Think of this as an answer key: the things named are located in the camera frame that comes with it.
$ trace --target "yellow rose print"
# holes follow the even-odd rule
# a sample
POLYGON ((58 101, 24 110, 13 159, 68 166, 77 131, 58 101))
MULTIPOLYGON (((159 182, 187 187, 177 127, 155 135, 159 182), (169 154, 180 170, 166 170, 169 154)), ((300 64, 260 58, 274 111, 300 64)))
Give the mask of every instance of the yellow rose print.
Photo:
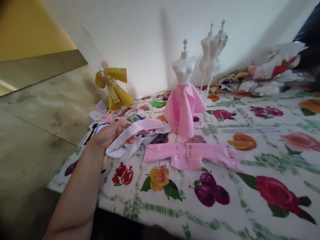
POLYGON ((169 169, 166 165, 162 165, 160 167, 154 167, 150 171, 150 178, 151 178, 151 189, 156 191, 161 191, 164 186, 169 183, 169 169))
POLYGON ((140 192, 148 192, 149 190, 162 192, 163 190, 168 200, 170 200, 169 197, 179 201, 185 199, 183 191, 181 190, 180 193, 177 185, 169 179, 169 169, 166 165, 155 166, 151 169, 150 174, 147 175, 149 176, 144 180, 140 192))

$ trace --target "white ribbon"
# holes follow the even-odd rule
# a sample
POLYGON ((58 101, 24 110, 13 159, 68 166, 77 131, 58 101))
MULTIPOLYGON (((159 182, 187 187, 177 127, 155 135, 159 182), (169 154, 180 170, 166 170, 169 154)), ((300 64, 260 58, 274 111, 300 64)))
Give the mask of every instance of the white ribbon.
POLYGON ((159 119, 143 119, 134 122, 130 127, 124 130, 119 137, 106 149, 106 154, 113 158, 120 158, 124 161, 130 158, 140 147, 141 144, 147 145, 154 140, 159 133, 168 133, 171 127, 159 119), (152 134, 147 134, 145 137, 139 135, 134 140, 133 144, 124 144, 132 135, 137 134, 141 130, 156 129, 152 134))

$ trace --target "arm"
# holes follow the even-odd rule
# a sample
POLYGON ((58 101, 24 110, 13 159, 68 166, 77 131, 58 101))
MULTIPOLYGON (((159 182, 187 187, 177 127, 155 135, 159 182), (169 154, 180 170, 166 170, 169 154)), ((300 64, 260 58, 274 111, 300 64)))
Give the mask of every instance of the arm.
MULTIPOLYGON (((90 239, 106 148, 132 123, 120 119, 95 135, 83 150, 50 220, 44 240, 90 239)), ((132 136, 126 143, 133 143, 132 136)))

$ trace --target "hand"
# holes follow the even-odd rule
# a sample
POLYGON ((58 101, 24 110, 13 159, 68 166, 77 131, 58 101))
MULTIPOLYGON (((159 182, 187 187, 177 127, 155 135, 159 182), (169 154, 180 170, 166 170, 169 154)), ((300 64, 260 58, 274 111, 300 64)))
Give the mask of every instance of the hand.
MULTIPOLYGON (((116 140, 119 135, 126 130, 127 127, 131 126, 132 123, 128 122, 124 118, 120 118, 117 122, 111 123, 108 126, 103 127, 96 135, 94 135, 89 142, 96 146, 100 146, 102 148, 107 148, 116 140)), ((133 135, 126 143, 133 143, 133 140, 136 139, 137 136, 133 135)))

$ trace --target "green button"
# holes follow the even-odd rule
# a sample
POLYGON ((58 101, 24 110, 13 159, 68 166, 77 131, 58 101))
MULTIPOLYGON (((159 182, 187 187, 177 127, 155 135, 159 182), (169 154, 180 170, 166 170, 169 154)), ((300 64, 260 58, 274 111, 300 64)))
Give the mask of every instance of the green button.
POLYGON ((152 106, 153 107, 158 107, 158 108, 163 107, 163 102, 153 102, 152 106))

